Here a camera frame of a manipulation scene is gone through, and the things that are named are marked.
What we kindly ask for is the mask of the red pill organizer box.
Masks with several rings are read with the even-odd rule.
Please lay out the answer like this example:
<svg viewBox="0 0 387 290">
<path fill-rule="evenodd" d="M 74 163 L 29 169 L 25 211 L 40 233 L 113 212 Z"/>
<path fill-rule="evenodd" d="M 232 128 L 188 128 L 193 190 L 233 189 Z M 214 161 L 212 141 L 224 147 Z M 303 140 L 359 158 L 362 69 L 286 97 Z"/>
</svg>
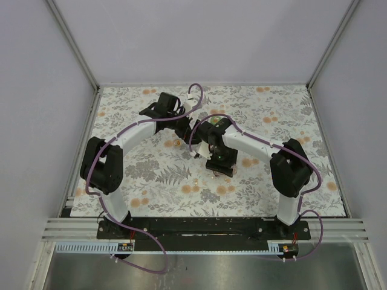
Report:
<svg viewBox="0 0 387 290">
<path fill-rule="evenodd" d="M 216 167 L 212 171 L 215 176 L 224 175 L 224 176 L 228 176 L 229 178 L 232 178 L 237 171 L 237 167 L 235 164 L 232 165 L 231 167 L 220 166 L 220 167 Z"/>
</svg>

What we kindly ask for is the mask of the green pill bottle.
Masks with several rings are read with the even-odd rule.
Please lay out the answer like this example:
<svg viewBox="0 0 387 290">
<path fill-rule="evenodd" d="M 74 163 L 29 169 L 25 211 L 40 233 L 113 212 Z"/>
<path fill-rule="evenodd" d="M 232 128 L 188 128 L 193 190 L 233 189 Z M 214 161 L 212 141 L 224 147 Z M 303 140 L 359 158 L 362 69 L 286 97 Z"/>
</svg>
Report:
<svg viewBox="0 0 387 290">
<path fill-rule="evenodd" d="M 212 125 L 217 124 L 217 122 L 219 122 L 221 119 L 222 119 L 222 116 L 215 115 L 210 118 L 210 124 Z"/>
</svg>

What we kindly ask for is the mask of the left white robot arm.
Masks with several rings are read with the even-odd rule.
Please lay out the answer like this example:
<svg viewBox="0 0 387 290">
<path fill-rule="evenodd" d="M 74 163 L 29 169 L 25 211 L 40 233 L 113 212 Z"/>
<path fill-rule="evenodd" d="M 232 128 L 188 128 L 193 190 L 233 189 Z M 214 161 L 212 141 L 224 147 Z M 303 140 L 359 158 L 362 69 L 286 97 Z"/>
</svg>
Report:
<svg viewBox="0 0 387 290">
<path fill-rule="evenodd" d="M 98 137 L 88 140 L 80 177 L 86 181 L 86 193 L 98 197 L 105 217 L 112 222 L 110 232 L 115 237 L 124 239 L 131 233 L 131 224 L 125 220 L 129 211 L 120 192 L 125 156 L 163 129 L 174 131 L 181 141 L 188 143 L 193 132 L 191 115 L 201 107 L 203 97 L 204 92 L 200 92 L 198 100 L 189 97 L 182 103 L 178 97 L 162 92 L 156 102 L 139 112 L 133 124 L 109 140 Z"/>
</svg>

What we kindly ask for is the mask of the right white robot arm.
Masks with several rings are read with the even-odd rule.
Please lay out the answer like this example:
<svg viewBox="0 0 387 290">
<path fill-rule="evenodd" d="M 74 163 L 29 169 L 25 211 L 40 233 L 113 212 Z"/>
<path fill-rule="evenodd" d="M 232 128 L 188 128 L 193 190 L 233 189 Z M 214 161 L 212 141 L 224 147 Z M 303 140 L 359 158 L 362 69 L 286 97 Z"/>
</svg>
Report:
<svg viewBox="0 0 387 290">
<path fill-rule="evenodd" d="M 206 168 L 232 177 L 239 152 L 255 157 L 269 166 L 272 183 L 279 193 L 275 232 L 282 239 L 289 239 L 297 231 L 298 204 L 301 190 L 309 183 L 313 173 L 300 142 L 289 139 L 281 145 L 252 135 L 238 128 L 227 117 L 216 124 L 198 121 L 193 135 L 201 140 L 197 154 L 207 159 Z"/>
</svg>

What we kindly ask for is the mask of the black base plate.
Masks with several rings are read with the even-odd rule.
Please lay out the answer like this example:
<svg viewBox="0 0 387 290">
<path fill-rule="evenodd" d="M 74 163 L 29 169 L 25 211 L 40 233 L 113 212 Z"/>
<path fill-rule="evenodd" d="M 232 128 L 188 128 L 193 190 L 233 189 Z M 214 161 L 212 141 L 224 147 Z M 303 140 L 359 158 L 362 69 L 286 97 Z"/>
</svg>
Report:
<svg viewBox="0 0 387 290">
<path fill-rule="evenodd" d="M 309 241 L 308 223 L 286 226 L 261 217 L 127 217 L 122 225 L 102 219 L 96 238 L 134 240 L 136 251 L 259 251 L 269 241 Z"/>
</svg>

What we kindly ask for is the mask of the aluminium frame rail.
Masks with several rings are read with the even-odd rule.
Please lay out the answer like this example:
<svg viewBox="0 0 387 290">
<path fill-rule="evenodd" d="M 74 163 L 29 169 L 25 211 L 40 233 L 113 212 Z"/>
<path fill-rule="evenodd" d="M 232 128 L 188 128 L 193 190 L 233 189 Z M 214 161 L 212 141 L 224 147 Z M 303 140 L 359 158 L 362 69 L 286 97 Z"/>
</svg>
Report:
<svg viewBox="0 0 387 290">
<path fill-rule="evenodd" d="M 323 218 L 323 241 L 351 243 L 369 242 L 365 224 L 361 219 Z M 99 226 L 94 218 L 52 218 L 46 223 L 43 238 L 47 240 L 95 239 Z"/>
</svg>

